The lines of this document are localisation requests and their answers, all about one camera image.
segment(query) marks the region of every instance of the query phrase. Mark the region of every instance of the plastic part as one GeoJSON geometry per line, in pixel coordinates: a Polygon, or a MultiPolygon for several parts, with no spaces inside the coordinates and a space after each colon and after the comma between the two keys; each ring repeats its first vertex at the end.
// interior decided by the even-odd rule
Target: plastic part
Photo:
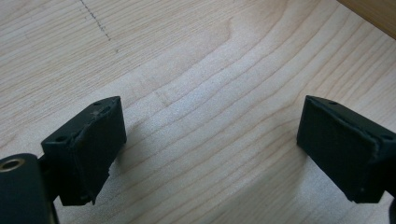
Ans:
{"type": "Polygon", "coordinates": [[[35,155],[0,160],[0,190],[0,223],[58,223],[35,155]]]}
{"type": "Polygon", "coordinates": [[[63,205],[95,203],[125,142],[119,96],[95,102],[67,121],[41,143],[50,197],[59,194],[63,205]]]}
{"type": "Polygon", "coordinates": [[[326,99],[306,96],[297,134],[300,146],[355,203],[394,195],[396,134],[326,99]]]}

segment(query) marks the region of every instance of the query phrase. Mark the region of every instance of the wood grain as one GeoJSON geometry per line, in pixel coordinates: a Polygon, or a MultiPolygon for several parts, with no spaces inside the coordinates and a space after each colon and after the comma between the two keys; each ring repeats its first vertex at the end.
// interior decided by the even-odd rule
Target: wood grain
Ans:
{"type": "Polygon", "coordinates": [[[388,223],[296,146],[307,94],[396,132],[396,41],[336,1],[0,2],[0,156],[120,95],[128,142],[62,223],[388,223]]]}
{"type": "Polygon", "coordinates": [[[396,39],[396,1],[338,0],[364,19],[396,39]]]}

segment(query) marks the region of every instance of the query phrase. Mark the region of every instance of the metal ring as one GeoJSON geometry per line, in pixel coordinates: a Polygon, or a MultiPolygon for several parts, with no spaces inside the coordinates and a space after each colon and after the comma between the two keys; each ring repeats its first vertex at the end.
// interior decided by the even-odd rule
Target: metal ring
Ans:
{"type": "Polygon", "coordinates": [[[19,168],[20,166],[22,166],[24,163],[25,163],[25,160],[21,159],[21,158],[12,159],[9,161],[3,161],[0,164],[0,173],[5,173],[5,172],[15,170],[15,169],[19,168]]]}

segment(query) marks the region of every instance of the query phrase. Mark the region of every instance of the screw hole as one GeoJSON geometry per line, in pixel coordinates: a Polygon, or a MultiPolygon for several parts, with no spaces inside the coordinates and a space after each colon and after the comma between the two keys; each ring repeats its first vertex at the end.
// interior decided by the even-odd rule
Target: screw hole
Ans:
{"type": "Polygon", "coordinates": [[[0,172],[8,172],[17,169],[24,164],[24,159],[12,159],[0,164],[0,172]]]}
{"type": "Polygon", "coordinates": [[[55,139],[56,142],[63,142],[64,140],[66,140],[67,137],[66,136],[59,136],[55,139]]]}
{"type": "Polygon", "coordinates": [[[387,140],[393,140],[393,138],[387,134],[382,134],[381,137],[387,140]]]}

